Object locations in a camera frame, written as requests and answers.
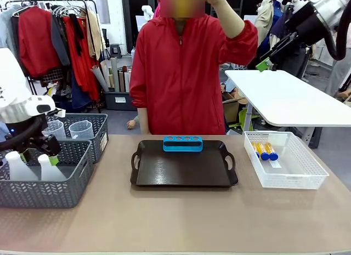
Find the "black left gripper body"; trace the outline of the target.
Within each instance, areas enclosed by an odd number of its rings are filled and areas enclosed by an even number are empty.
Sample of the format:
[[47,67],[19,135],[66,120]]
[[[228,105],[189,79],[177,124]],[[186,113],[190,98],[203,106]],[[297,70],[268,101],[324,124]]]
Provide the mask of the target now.
[[28,140],[15,146],[15,151],[24,153],[27,149],[37,149],[48,156],[56,156],[61,151],[61,146],[54,135],[30,137]]

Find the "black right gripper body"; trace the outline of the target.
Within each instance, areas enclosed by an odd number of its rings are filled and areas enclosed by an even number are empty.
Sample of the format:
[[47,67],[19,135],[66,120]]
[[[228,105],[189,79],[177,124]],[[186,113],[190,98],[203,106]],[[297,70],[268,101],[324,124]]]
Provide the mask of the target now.
[[296,32],[298,40],[306,45],[315,44],[329,34],[329,30],[317,17],[315,8],[309,2],[294,12],[285,25],[291,33]]

